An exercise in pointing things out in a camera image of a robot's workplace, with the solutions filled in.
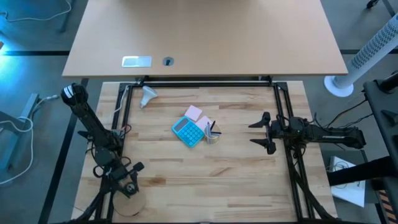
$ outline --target pen holder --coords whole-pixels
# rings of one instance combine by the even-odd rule
[[[211,134],[210,136],[208,135],[208,133],[209,133],[209,126],[206,126],[205,127],[205,139],[206,139],[206,142],[207,142],[207,144],[216,144],[217,142],[218,142],[218,140],[220,139],[220,134]],[[220,128],[217,126],[217,124],[215,124],[214,126],[213,126],[213,129],[211,130],[211,132],[218,132],[218,133],[220,133],[221,132],[221,130],[220,130]]]

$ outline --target white cable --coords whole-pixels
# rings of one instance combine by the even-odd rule
[[[123,92],[123,94],[122,94],[122,98],[120,99],[120,106],[119,106],[119,108],[116,109],[113,113],[118,112],[118,111],[122,108],[124,95],[126,94],[128,88],[129,88],[129,85],[126,85],[126,87],[124,88],[124,92]]]
[[[61,12],[61,13],[58,13],[58,14],[56,14],[56,15],[54,15],[54,16],[52,16],[52,17],[46,18],[46,19],[38,19],[38,18],[26,17],[26,18],[21,18],[21,19],[9,20],[9,19],[8,19],[8,12],[0,12],[0,15],[4,15],[4,18],[6,19],[7,22],[19,22],[19,21],[26,21],[26,20],[33,20],[33,21],[49,21],[49,20],[51,20],[51,19],[54,19],[54,18],[57,17],[57,16],[61,16],[61,15],[66,14],[66,13],[68,13],[68,12],[70,12],[70,11],[72,10],[71,4],[70,4],[67,0],[65,0],[65,2],[67,2],[68,6],[69,6],[69,9],[68,9],[68,10],[66,10],[66,11],[64,11],[64,12]]]
[[[15,178],[21,176],[22,174],[25,174],[26,171],[28,171],[28,170],[30,169],[30,167],[32,166],[32,163],[33,163],[33,121],[32,121],[31,119],[29,119],[29,118],[26,118],[26,117],[19,117],[18,119],[26,119],[26,120],[28,120],[28,121],[30,122],[30,127],[29,127],[29,129],[28,129],[28,130],[25,130],[25,131],[22,131],[22,132],[32,131],[32,137],[31,137],[31,139],[30,139],[30,154],[31,154],[30,162],[29,162],[29,165],[26,167],[26,169],[25,169],[24,171],[22,171],[21,173],[15,175],[14,177],[11,177],[11,178],[8,179],[8,180],[5,180],[5,181],[3,181],[3,182],[0,182],[0,185],[6,184],[6,183],[8,183],[8,182],[14,180]]]
[[[46,97],[46,98],[41,99],[41,100],[35,105],[35,107],[33,108],[32,113],[33,113],[33,112],[36,110],[36,108],[37,108],[41,103],[43,103],[44,101],[47,101],[47,100],[54,100],[54,99],[57,99],[58,97],[59,97],[59,96],[57,96],[57,95],[53,95],[53,96],[48,96],[48,97]],[[33,121],[32,121],[32,119],[31,119],[31,117],[32,117],[32,115],[30,116],[30,118],[26,118],[26,117],[23,117],[23,116],[18,117],[18,119],[24,119],[24,120],[29,121],[30,127],[29,127],[28,129],[26,129],[26,130],[21,130],[21,129],[17,128],[17,126],[16,126],[12,121],[0,121],[0,124],[11,123],[12,126],[13,126],[17,131],[22,132],[22,133],[26,133],[26,132],[28,132],[28,131],[32,131],[32,135],[31,135],[31,138],[30,138],[30,162],[29,162],[29,165],[28,165],[28,166],[26,167],[26,169],[25,169],[24,171],[22,171],[21,173],[15,175],[14,177],[11,177],[11,178],[8,179],[8,180],[5,180],[5,181],[0,182],[0,185],[6,184],[6,183],[8,183],[8,182],[14,180],[15,178],[20,177],[22,174],[26,173],[26,171],[28,171],[28,170],[30,169],[30,167],[32,166],[32,163],[33,163]]]

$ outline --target blue calculator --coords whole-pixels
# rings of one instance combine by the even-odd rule
[[[205,133],[186,116],[173,125],[172,131],[188,147],[195,146],[205,136]]]

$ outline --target wooden tabletop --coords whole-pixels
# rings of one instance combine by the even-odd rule
[[[150,56],[124,68],[125,56]],[[163,65],[172,57],[172,66]],[[64,77],[346,75],[320,0],[90,0]]]
[[[296,116],[310,118],[302,82],[288,82]],[[119,83],[104,83],[96,114],[111,127]],[[139,185],[145,209],[134,217],[114,212],[114,222],[293,222],[296,221],[282,141],[277,151],[249,141],[264,138],[264,129],[248,128],[263,111],[275,118],[274,92],[269,87],[156,88],[158,98],[142,110],[142,90],[135,89],[129,114],[124,156],[143,162]],[[190,105],[203,110],[221,129],[217,144],[204,140],[190,149],[171,131]],[[308,144],[305,168],[312,193],[336,216],[335,205],[318,144]],[[87,154],[81,174],[76,218],[98,193],[95,162]],[[306,213],[303,195],[300,196]]]

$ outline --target calculator keypad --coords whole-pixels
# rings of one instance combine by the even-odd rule
[[[191,147],[194,146],[197,141],[200,141],[204,135],[201,129],[192,122],[189,122],[187,125],[185,125],[179,134],[182,139]]]

